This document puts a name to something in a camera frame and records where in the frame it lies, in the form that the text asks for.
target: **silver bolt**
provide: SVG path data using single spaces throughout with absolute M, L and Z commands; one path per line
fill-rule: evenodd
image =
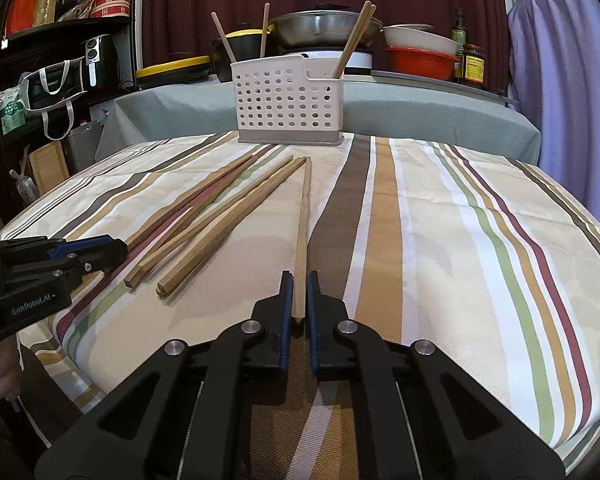
M 248 319 L 240 326 L 240 328 L 245 334 L 255 334 L 260 331 L 262 325 L 255 319 Z
M 168 355 L 180 355 L 184 352 L 184 343 L 178 339 L 172 339 L 164 346 L 164 351 Z
M 436 350 L 436 346 L 427 339 L 419 339 L 414 344 L 416 352 L 420 355 L 431 355 Z
M 338 323 L 338 330 L 343 334 L 353 334 L 358 329 L 355 321 L 344 319 Z

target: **human hand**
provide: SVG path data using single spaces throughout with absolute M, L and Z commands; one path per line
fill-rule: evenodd
M 22 378 L 18 339 L 14 334 L 0 341 L 0 399 L 15 400 L 20 395 Z

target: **purple cloth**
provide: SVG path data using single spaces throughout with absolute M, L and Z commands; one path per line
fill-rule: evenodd
M 539 166 L 600 222 L 600 3 L 516 0 L 509 30 L 509 94 L 542 133 Z

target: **white plastic basket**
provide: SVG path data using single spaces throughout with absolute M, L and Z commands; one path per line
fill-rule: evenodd
M 339 145 L 343 80 L 338 59 L 264 57 L 232 63 L 240 142 Z

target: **red bag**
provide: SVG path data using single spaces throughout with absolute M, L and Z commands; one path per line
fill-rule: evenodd
M 11 0 L 7 12 L 7 35 L 33 26 L 33 11 L 36 0 Z

